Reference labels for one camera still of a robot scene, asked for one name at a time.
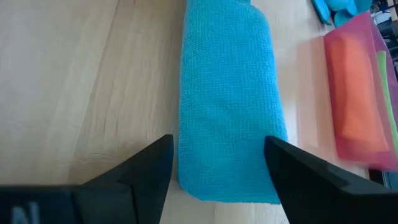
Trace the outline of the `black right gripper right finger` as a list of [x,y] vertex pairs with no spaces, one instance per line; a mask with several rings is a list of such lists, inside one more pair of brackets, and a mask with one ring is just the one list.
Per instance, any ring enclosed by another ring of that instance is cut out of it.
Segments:
[[398,224],[398,191],[365,179],[277,137],[264,157],[290,224]]

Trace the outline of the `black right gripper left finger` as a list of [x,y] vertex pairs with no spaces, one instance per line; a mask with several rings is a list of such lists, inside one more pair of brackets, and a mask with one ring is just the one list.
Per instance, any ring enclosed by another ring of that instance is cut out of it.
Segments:
[[0,224],[159,224],[174,160],[171,134],[80,185],[0,185]]

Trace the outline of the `yellow microfiber towel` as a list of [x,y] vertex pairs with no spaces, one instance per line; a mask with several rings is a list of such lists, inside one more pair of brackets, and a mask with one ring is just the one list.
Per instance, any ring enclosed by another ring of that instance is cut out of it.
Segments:
[[374,96],[372,65],[362,41],[351,34],[338,34],[329,50],[335,136],[339,144],[357,151],[388,151],[389,142]]

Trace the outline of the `red plastic basket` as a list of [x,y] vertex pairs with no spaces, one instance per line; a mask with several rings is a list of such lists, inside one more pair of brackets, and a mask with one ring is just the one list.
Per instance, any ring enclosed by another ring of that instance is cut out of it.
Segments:
[[334,97],[333,97],[333,70],[332,70],[332,60],[330,59],[330,43],[336,38],[338,34],[347,33],[355,36],[357,39],[362,41],[368,57],[371,61],[373,70],[373,82],[375,90],[375,99],[379,111],[379,115],[384,127],[384,134],[389,142],[389,150],[382,152],[365,152],[352,150],[350,148],[344,147],[344,145],[339,144],[335,136],[335,146],[339,158],[350,161],[361,166],[368,167],[370,169],[378,170],[398,170],[398,151],[394,149],[392,142],[391,129],[389,125],[389,118],[387,115],[387,110],[384,102],[384,94],[382,89],[382,83],[379,76],[379,69],[377,64],[377,52],[386,51],[387,55],[387,80],[389,85],[389,93],[391,96],[391,104],[394,112],[394,118],[396,121],[398,129],[398,80],[396,78],[396,73],[393,66],[393,61],[389,53],[389,49],[385,44],[379,29],[375,25],[370,13],[364,12],[356,17],[354,17],[349,22],[343,24],[342,26],[332,30],[324,36],[325,44],[325,56],[326,65],[328,68],[328,79],[329,79],[329,89],[330,89],[330,101],[333,116],[333,129],[335,134],[334,125]]

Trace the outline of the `green microfiber towel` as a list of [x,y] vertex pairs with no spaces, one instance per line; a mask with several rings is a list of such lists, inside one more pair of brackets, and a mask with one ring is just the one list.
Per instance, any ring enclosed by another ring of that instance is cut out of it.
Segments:
[[387,55],[386,51],[378,51],[377,52],[377,64],[379,69],[379,76],[382,83],[382,89],[384,94],[384,102],[387,110],[387,115],[389,118],[389,125],[391,129],[392,142],[394,145],[394,149],[398,151],[398,129],[396,125],[396,121],[394,118],[394,112],[391,104],[391,96],[389,93],[389,85],[387,80]]

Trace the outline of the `large teal microfiber towel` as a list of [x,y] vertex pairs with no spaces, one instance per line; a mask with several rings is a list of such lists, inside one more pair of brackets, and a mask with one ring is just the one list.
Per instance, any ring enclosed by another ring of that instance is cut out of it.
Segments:
[[204,201],[279,203],[264,158],[287,139],[271,32],[251,0],[187,0],[178,181]]

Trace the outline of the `small teal microfiber towel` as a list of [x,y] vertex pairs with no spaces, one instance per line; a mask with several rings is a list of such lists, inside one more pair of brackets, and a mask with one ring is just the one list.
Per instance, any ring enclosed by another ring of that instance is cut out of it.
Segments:
[[342,26],[357,15],[368,11],[373,0],[311,0],[319,20],[331,25],[333,17],[335,27]]

